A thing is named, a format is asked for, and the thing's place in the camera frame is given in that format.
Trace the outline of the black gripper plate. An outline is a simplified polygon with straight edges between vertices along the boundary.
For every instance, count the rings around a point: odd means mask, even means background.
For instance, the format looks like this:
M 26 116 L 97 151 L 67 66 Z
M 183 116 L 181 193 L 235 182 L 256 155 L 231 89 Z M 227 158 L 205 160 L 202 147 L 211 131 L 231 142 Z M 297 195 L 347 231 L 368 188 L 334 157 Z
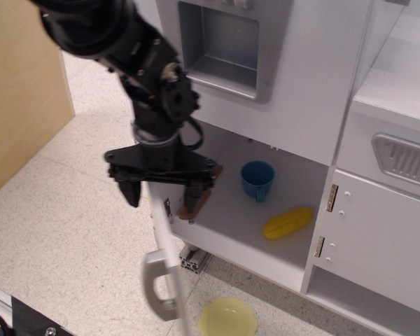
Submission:
M 216 162 L 186 148 L 176 136 L 164 144 L 139 143 L 104 154 L 109 176 L 132 207 L 138 207 L 141 182 L 185 186 L 184 206 L 188 213 L 197 209 L 204 189 L 214 186 Z

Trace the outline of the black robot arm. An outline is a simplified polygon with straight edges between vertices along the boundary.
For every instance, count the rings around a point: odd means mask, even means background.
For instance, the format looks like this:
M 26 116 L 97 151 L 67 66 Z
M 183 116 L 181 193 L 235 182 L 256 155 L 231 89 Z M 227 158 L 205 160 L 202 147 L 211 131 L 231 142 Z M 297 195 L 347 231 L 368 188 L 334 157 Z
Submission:
M 145 21 L 133 1 L 37 1 L 49 37 L 69 54 L 94 60 L 118 76 L 132 102 L 136 144 L 105 154 L 109 175 L 137 207 L 144 181 L 182 185 L 188 213 L 216 180 L 216 163 L 179 134 L 199 108 L 198 94 L 175 49 Z

